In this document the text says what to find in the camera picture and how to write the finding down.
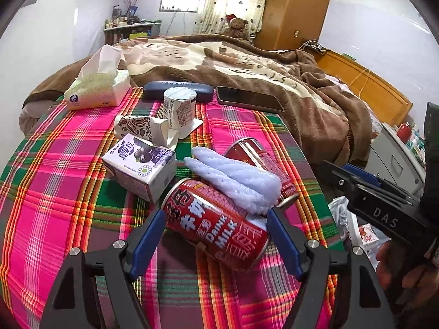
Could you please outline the person's right hand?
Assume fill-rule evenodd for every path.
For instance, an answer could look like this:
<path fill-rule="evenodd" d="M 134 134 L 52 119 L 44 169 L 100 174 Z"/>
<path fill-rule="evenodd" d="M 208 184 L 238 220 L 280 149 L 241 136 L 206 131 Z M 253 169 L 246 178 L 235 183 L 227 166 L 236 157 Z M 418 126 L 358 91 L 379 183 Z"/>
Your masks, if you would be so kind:
<path fill-rule="evenodd" d="M 376 276 L 390 305 L 422 307 L 438 290 L 438 268 L 397 241 L 385 242 L 376 260 Z"/>

